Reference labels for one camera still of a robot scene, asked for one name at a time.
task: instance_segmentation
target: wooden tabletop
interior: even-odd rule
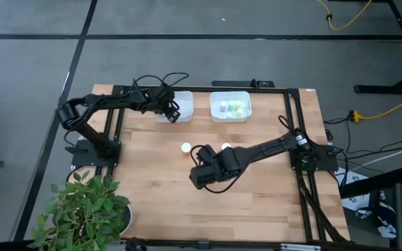
[[[93,93],[111,94],[112,85],[95,85]],[[319,102],[313,89],[300,89],[306,130],[326,144]],[[304,242],[305,234],[295,173],[288,153],[253,163],[229,191],[221,195],[197,190],[188,178],[194,166],[181,144],[210,144],[215,151],[227,142],[252,146],[287,133],[277,119],[286,115],[283,95],[251,93],[252,117],[244,123],[213,123],[209,94],[194,92],[194,115],[188,123],[157,123],[155,114],[126,109],[122,150],[113,179],[117,194],[131,201],[133,223],[124,238],[210,241]],[[294,100],[291,100],[293,117]],[[96,112],[89,124],[103,131],[107,111]],[[114,134],[114,112],[110,138]],[[93,167],[78,170],[84,173]],[[320,205],[339,233],[349,239],[336,181],[327,172],[315,175]],[[212,184],[220,190],[228,182]],[[318,238],[311,209],[313,236]]]

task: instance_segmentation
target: floor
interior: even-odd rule
[[[91,0],[0,0],[0,33],[80,34]],[[341,26],[364,3],[325,2]],[[402,1],[395,1],[402,14]],[[389,6],[373,3],[351,27],[332,31],[314,0],[110,0],[98,1],[89,34],[401,34]],[[45,141],[54,108],[73,60],[77,40],[0,40],[0,241],[12,238],[20,207]],[[402,96],[357,95],[355,84],[391,85],[402,79],[402,42],[293,40],[87,40],[69,98],[94,84],[130,84],[133,77],[191,74],[185,85],[212,80],[273,80],[279,87],[316,89],[324,119],[350,109],[379,114]],[[345,124],[327,126],[336,146],[346,147]],[[374,121],[350,124],[350,150],[375,150],[402,139],[402,110]],[[60,128],[33,214],[43,210],[50,184],[61,184],[71,155]],[[363,163],[374,157],[359,159]],[[402,167],[402,155],[371,165],[386,172]],[[360,169],[367,176],[377,171]],[[386,240],[350,225],[354,241]]]

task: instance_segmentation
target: potted plant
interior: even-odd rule
[[[127,198],[114,194],[119,182],[112,182],[110,176],[81,182],[88,174],[74,173],[76,182],[65,182],[61,191],[51,185],[54,196],[47,200],[45,214],[36,217],[38,227],[31,230],[30,248],[106,250],[107,243],[118,241],[128,229],[132,211]],[[48,219],[51,227],[46,226]]]

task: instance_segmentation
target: plastic tray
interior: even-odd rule
[[[174,101],[179,105],[179,116],[176,123],[189,122],[193,118],[193,93],[191,91],[175,91]],[[156,115],[159,123],[170,123],[164,114]]]
[[[242,101],[243,116],[237,118],[237,112],[232,111],[232,118],[226,118],[228,109],[225,112],[220,111],[221,101]],[[245,122],[251,115],[251,97],[247,91],[216,91],[210,93],[210,113],[212,121],[215,123],[236,123]]]

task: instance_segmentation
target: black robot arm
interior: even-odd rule
[[[211,183],[237,178],[252,162],[286,151],[313,154],[304,134],[299,130],[294,131],[294,135],[289,132],[278,139],[248,148],[227,147],[219,153],[215,153],[210,145],[198,147],[200,150],[196,155],[199,164],[191,169],[189,176],[197,189],[202,189]]]
[[[127,108],[142,113],[164,114],[170,122],[174,123],[179,118],[180,113],[178,112],[179,106],[173,99],[172,87],[164,82],[154,88],[130,89],[121,95],[89,94],[83,98],[71,99],[58,107],[57,116],[64,129],[68,132],[79,132],[87,139],[87,142],[79,141],[77,146],[68,146],[66,150],[74,156],[80,155],[80,160],[91,159],[85,163],[88,165],[91,163],[96,165],[98,160],[107,159],[110,159],[111,163],[117,163],[120,142],[110,141],[105,133],[95,131],[87,123],[91,115],[102,109]],[[77,110],[78,105],[86,107],[81,115]]]
[[[123,95],[94,95],[68,100],[57,109],[64,129],[74,131],[86,123],[94,112],[101,109],[128,108],[133,111],[164,114],[174,123],[179,118],[178,105],[173,101],[174,91],[166,83],[151,89],[130,90]],[[88,107],[80,116],[77,106]]]

